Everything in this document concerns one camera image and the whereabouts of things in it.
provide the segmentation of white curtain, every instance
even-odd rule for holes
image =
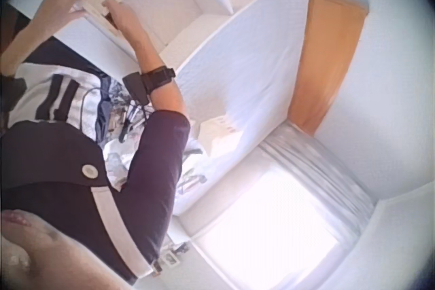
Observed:
[[[254,154],[249,164],[265,171],[194,242],[235,289],[310,289],[358,240],[376,198],[289,123]]]
[[[326,229],[342,246],[352,247],[377,202],[368,189],[319,141],[289,122],[275,129],[259,147],[309,190]]]

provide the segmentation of wooden door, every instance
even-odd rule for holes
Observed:
[[[368,9],[349,0],[309,0],[305,40],[288,119],[314,134],[340,89]]]

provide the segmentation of round button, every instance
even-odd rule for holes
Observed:
[[[95,179],[98,177],[98,170],[91,164],[85,164],[82,168],[83,175],[89,179]]]

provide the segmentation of white box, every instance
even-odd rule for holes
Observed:
[[[217,158],[234,151],[242,134],[243,131],[237,130],[228,116],[222,115],[201,124],[198,141],[210,158]]]

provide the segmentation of bright window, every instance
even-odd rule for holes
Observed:
[[[241,289],[269,290],[313,270],[337,241],[290,175],[265,174],[198,240]]]

